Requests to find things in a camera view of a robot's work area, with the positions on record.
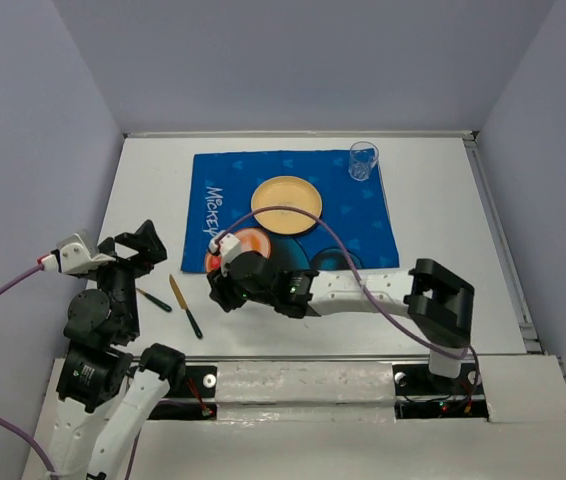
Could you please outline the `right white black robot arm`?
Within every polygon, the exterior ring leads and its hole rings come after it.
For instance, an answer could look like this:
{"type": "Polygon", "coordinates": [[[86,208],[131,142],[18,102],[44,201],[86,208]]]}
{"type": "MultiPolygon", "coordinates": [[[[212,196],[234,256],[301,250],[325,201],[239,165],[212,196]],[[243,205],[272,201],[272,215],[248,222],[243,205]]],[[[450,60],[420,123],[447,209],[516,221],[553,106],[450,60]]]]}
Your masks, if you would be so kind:
{"type": "Polygon", "coordinates": [[[459,381],[470,350],[475,289],[432,259],[421,258],[409,270],[358,278],[352,272],[283,270],[248,251],[223,259],[207,280],[210,298],[226,312],[254,302],[296,319],[345,313],[408,319],[429,349],[423,379],[436,392],[459,381]]]}

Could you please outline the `gold knife green handle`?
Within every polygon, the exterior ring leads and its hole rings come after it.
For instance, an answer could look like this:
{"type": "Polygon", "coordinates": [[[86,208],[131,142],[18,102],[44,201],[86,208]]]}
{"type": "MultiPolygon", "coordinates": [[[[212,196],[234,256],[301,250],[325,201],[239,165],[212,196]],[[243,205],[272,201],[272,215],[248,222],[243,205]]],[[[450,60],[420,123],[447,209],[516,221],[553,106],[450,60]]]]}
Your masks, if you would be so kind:
{"type": "Polygon", "coordinates": [[[188,306],[188,304],[187,304],[187,302],[186,302],[186,300],[185,300],[185,298],[184,298],[184,296],[183,296],[183,294],[182,294],[182,292],[181,292],[181,290],[180,290],[180,288],[179,288],[179,286],[176,282],[175,277],[172,274],[170,274],[168,279],[169,279],[169,284],[170,284],[171,290],[172,290],[172,292],[173,292],[173,294],[174,294],[174,296],[177,300],[177,303],[178,303],[179,307],[185,312],[187,319],[188,319],[188,321],[189,321],[189,323],[190,323],[190,325],[193,329],[193,332],[194,332],[196,338],[199,339],[199,340],[202,340],[204,338],[203,332],[202,332],[200,326],[198,325],[196,319],[194,318],[194,315],[192,314],[192,312],[191,312],[191,310],[190,310],[190,308],[189,308],[189,306],[188,306]]]}

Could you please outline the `yellow round plate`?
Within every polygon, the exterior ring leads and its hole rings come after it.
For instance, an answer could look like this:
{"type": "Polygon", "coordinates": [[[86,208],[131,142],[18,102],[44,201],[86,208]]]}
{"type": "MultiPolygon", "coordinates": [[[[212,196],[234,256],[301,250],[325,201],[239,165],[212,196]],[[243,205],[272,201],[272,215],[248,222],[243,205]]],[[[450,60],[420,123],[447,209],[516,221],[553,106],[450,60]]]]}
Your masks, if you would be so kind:
{"type": "Polygon", "coordinates": [[[251,198],[252,210],[272,206],[293,207],[312,214],[312,217],[307,217],[295,211],[272,210],[255,215],[256,221],[270,232],[297,235],[315,225],[315,217],[322,213],[323,202],[310,182],[294,176],[278,176],[259,185],[251,198]]]}

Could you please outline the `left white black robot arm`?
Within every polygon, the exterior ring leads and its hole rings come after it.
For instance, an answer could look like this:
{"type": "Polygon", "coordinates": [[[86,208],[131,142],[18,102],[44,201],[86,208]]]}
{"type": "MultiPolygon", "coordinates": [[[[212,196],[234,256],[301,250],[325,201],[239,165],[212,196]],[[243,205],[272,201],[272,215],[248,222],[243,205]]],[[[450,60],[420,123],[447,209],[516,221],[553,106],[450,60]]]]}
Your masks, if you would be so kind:
{"type": "Polygon", "coordinates": [[[140,335],[136,285],[165,261],[152,221],[91,246],[82,232],[62,240],[39,265],[85,278],[92,289],[70,302],[69,341],[59,376],[48,474],[54,479],[112,479],[152,410],[184,383],[185,356],[153,344],[136,368],[123,347],[140,335]]]}

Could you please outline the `clear plastic cup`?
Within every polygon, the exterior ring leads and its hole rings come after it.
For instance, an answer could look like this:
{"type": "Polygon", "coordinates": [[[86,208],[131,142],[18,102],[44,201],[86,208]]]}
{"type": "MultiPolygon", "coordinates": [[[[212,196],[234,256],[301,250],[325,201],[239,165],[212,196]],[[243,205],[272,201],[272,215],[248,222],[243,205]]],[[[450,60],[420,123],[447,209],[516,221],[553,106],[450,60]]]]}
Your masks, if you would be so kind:
{"type": "Polygon", "coordinates": [[[359,141],[350,147],[348,172],[353,180],[362,182],[369,179],[378,163],[378,148],[371,142],[359,141]]]}

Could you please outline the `blue Mickey placemat cloth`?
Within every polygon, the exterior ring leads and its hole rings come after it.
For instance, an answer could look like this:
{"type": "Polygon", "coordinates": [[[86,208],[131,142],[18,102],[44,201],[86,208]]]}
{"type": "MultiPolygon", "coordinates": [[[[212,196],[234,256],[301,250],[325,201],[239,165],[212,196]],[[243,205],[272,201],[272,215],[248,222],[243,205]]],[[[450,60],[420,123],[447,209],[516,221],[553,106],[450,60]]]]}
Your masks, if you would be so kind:
{"type": "Polygon", "coordinates": [[[234,232],[247,248],[261,251],[285,269],[343,270],[347,255],[359,269],[398,267],[380,173],[374,170],[368,180],[359,182],[350,177],[348,164],[346,150],[195,155],[182,271],[213,269],[217,263],[207,252],[210,239],[247,214],[256,188],[278,176],[310,182],[322,197],[321,217],[329,227],[279,235],[249,219],[234,232]]]}

